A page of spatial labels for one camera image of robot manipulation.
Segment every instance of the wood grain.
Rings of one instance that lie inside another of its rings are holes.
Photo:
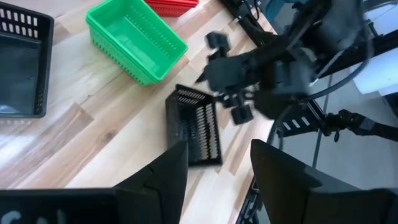
[[[180,83],[192,86],[211,50],[205,35],[228,34],[231,55],[255,47],[217,0],[201,0],[165,22],[188,52],[159,85],[143,87],[90,40],[88,10],[103,0],[6,0],[55,18],[47,115],[0,119],[0,188],[111,187],[167,150],[165,99]],[[262,16],[265,30],[272,27]],[[206,83],[194,85],[209,91]],[[266,139],[272,121],[256,114],[235,126],[217,105],[224,165],[188,172],[181,223],[234,223],[252,179],[252,138]]]

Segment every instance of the black cable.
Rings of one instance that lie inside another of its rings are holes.
[[[277,128],[282,124],[284,118],[288,115],[289,111],[293,108],[293,106],[294,106],[294,104],[288,105],[288,107],[286,107],[286,109],[283,110],[283,112],[280,114],[278,119],[276,119],[274,121],[274,124],[272,124],[271,131],[269,132],[269,135],[267,138],[268,144],[272,145],[272,143],[274,142],[274,136],[275,136]],[[283,134],[284,134],[283,129],[280,129],[279,130],[279,149],[280,150],[283,150],[283,140],[284,140]],[[256,204],[256,201],[254,202],[254,205],[253,205],[249,215],[246,218],[243,218],[243,221],[245,223],[249,223],[249,220],[252,220],[252,218],[254,218],[254,216],[256,215],[257,208],[256,208],[255,204]]]
[[[334,84],[333,86],[319,91],[318,93],[314,93],[304,99],[300,100],[300,103],[305,103],[308,102],[310,100],[315,100],[319,97],[323,97],[333,91],[336,91],[337,89],[341,88],[342,86],[346,85],[347,83],[349,83],[351,80],[353,80],[357,75],[359,75],[359,73],[362,72],[362,70],[368,65],[370,59],[373,57],[373,53],[374,53],[374,49],[373,49],[373,42],[372,40],[369,38],[369,32],[368,29],[366,27],[366,20],[364,18],[365,15],[365,10],[364,10],[364,3],[362,0],[359,0],[359,5],[360,5],[360,9],[362,12],[362,21],[361,21],[361,27],[362,27],[362,32],[364,34],[364,38],[366,40],[366,59],[364,62],[361,63],[361,65],[355,69],[355,71],[353,71],[351,74],[349,74],[347,77],[345,77],[344,79],[342,79],[342,81]]]
[[[249,25],[252,29],[257,31],[258,33],[265,33],[265,31],[263,29],[256,27],[253,23],[251,23],[248,18],[245,18],[245,19],[247,19],[247,22],[245,22],[245,24]]]
[[[252,224],[260,224],[259,215],[257,213],[254,214],[251,221],[252,221]]]
[[[245,3],[245,5],[246,5],[246,7],[248,8],[248,10],[249,10],[249,13],[251,14],[251,8],[250,8],[250,6],[249,6],[249,3],[248,3],[248,0],[243,0],[244,1],[244,3]],[[255,18],[257,21],[260,19],[260,13],[259,13],[259,8],[258,8],[258,6],[257,6],[257,4],[254,2],[254,8],[256,9],[256,14],[257,14],[257,18]]]

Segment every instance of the basket rim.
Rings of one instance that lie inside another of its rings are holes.
[[[154,3],[154,4],[164,4],[164,5],[172,5],[172,6],[189,6],[195,7],[199,4],[199,0],[145,0],[146,3]]]
[[[97,32],[99,31],[101,34],[103,34],[104,36],[106,36],[107,40],[111,42],[111,44],[113,44],[114,46],[116,46],[117,49],[119,49],[125,56],[129,57],[132,59],[133,63],[135,65],[137,65],[137,57],[135,55],[133,55],[131,52],[127,51],[127,50],[123,50],[123,47],[121,45],[121,43],[116,40],[106,29],[103,28],[103,26],[96,20],[93,18],[93,16],[91,15],[93,12],[97,11],[98,9],[102,8],[102,7],[106,7],[108,4],[110,4],[113,1],[118,1],[118,0],[108,0],[105,1],[99,5],[97,5],[96,7],[90,9],[87,12],[86,15],[86,22],[89,26],[91,26],[92,28],[94,28],[95,30],[97,30]],[[146,75],[149,75],[148,77],[155,81],[155,83],[161,82],[171,71],[171,69],[173,69],[173,67],[175,66],[175,64],[177,64],[177,62],[182,58],[182,56],[187,52],[188,50],[188,46],[187,44],[175,33],[175,31],[173,29],[171,29],[171,27],[169,27],[162,18],[160,18],[156,12],[154,12],[152,10],[152,8],[150,8],[150,6],[143,0],[135,0],[136,2],[139,2],[138,4],[143,4],[144,7],[147,8],[148,11],[151,11],[153,13],[153,15],[157,18],[158,23],[160,23],[163,26],[166,26],[170,31],[171,31],[171,35],[173,36],[174,40],[181,42],[184,45],[183,50],[181,50],[181,52],[177,55],[178,60],[174,61],[174,63],[171,63],[170,66],[165,70],[165,72],[163,74],[161,74],[161,76],[157,77],[152,75],[148,69],[146,69],[145,67],[143,67],[141,64],[140,66],[140,70],[145,71]]]
[[[0,118],[43,118],[46,113],[47,113],[47,97],[48,97],[48,92],[49,92],[49,80],[50,80],[50,72],[51,72],[51,60],[52,60],[52,47],[53,47],[53,36],[54,36],[54,25],[55,25],[55,19],[50,16],[50,15],[46,15],[44,13],[41,12],[37,12],[37,11],[33,11],[30,9],[26,9],[24,7],[19,7],[13,4],[8,4],[5,2],[0,1],[0,6],[2,7],[10,7],[13,9],[17,9],[19,11],[24,11],[25,13],[29,13],[29,14],[33,14],[36,17],[41,17],[44,19],[48,19],[49,20],[49,36],[47,38],[47,48],[48,48],[48,52],[47,55],[45,57],[45,61],[46,61],[46,68],[45,68],[45,78],[44,78],[44,87],[43,87],[43,97],[42,97],[42,111],[40,113],[31,113],[31,114],[4,114],[4,113],[0,113]]]

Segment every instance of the black basket slotted side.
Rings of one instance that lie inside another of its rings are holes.
[[[0,2],[0,32],[41,41],[39,76],[33,114],[0,114],[7,118],[41,118],[45,115],[54,19],[48,15]]]
[[[222,165],[215,99],[206,93],[177,85],[166,99],[169,147],[188,142],[189,166]]]

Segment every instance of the black metal frame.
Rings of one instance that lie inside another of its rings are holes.
[[[250,188],[248,190],[248,193],[245,196],[242,209],[239,212],[239,217],[236,220],[236,223],[245,223],[244,219],[248,218],[248,216],[254,216],[254,213],[257,213],[257,208],[259,207],[258,203],[261,203],[259,200],[261,200],[261,197],[258,197],[259,194],[259,189],[257,188],[257,184],[255,179],[253,178],[251,183],[250,183]]]
[[[234,18],[238,18],[238,22],[250,39],[258,46],[265,45],[270,39],[273,38],[273,35],[270,32],[266,32],[260,26],[258,21],[254,18],[250,11],[242,10],[244,7],[244,3],[240,0],[220,0],[221,3],[227,8],[227,10],[231,13]],[[398,30],[395,30],[387,35],[376,35],[373,38],[373,47],[374,47],[374,56],[381,55],[385,52],[388,52],[392,49],[398,47]],[[356,65],[357,63],[365,60],[366,56],[366,48],[365,44],[356,47],[355,49],[346,50],[346,52],[338,58],[334,64],[321,76],[321,78],[332,75],[335,72],[346,69],[352,65]],[[288,114],[285,118],[284,123],[293,124],[290,125],[290,130],[284,126],[284,136],[295,136],[298,134],[304,134],[309,132],[318,131],[324,125],[323,120],[325,118],[325,113],[319,107],[318,103],[315,100],[309,101],[307,106],[296,108]],[[300,125],[305,123],[302,118],[305,118],[309,125]],[[248,194],[246,195],[246,199],[244,205],[239,214],[239,219],[237,223],[241,223],[242,217],[247,215],[250,212],[249,205],[253,203],[252,194],[255,192],[252,189],[249,189]]]

